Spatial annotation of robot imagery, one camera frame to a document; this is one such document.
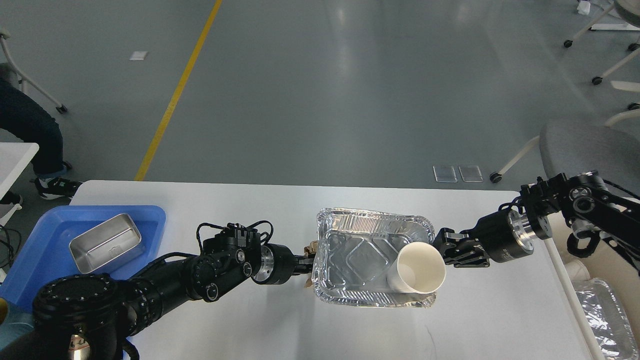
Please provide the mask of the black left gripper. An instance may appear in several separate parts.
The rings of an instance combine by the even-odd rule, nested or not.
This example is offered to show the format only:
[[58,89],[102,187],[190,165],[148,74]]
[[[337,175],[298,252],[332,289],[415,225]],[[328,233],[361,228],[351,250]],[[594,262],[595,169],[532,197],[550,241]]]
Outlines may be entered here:
[[261,263],[256,274],[251,276],[258,285],[283,285],[293,276],[310,274],[315,255],[294,255],[281,244],[263,244]]

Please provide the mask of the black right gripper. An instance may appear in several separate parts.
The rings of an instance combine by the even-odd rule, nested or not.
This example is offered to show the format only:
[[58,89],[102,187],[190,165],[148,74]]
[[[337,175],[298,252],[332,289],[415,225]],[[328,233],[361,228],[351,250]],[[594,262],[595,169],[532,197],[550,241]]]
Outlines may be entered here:
[[534,253],[535,232],[526,214],[502,209],[478,219],[467,232],[442,227],[432,246],[442,252],[446,265],[454,268],[489,268],[490,260],[500,264]]

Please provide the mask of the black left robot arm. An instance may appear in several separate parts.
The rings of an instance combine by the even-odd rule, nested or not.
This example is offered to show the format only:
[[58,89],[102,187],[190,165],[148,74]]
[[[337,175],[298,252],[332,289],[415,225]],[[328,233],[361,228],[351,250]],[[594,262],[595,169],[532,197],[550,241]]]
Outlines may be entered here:
[[73,338],[84,341],[89,360],[121,360],[140,354],[130,337],[189,301],[212,303],[252,280],[282,285],[310,274],[316,251],[295,255],[271,242],[262,221],[244,226],[206,224],[218,233],[196,240],[199,254],[173,251],[128,279],[107,273],[67,275],[41,287],[32,301],[34,326],[1,349],[3,360],[68,360]]

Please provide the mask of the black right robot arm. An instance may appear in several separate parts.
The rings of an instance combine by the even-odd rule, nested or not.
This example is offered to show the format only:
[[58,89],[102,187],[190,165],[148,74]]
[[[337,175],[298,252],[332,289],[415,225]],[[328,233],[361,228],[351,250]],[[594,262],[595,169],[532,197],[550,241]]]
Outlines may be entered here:
[[432,244],[445,264],[455,268],[485,268],[490,261],[503,264],[532,255],[535,240],[553,235],[548,216],[562,214],[571,230],[566,242],[570,255],[587,258],[603,242],[637,271],[639,196],[631,191],[627,197],[618,196],[609,187],[622,189],[595,170],[573,177],[538,177],[473,228],[441,228]]

